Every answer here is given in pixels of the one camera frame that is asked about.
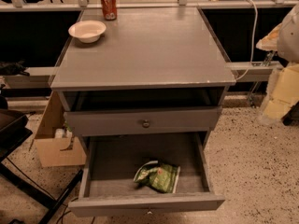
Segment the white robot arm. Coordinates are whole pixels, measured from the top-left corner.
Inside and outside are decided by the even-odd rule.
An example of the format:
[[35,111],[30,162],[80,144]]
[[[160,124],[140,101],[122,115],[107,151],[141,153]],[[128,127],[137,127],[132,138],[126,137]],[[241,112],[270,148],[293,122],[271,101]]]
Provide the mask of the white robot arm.
[[268,79],[259,121],[272,124],[282,120],[299,102],[299,4],[268,35],[257,49],[275,51],[287,66],[274,70]]

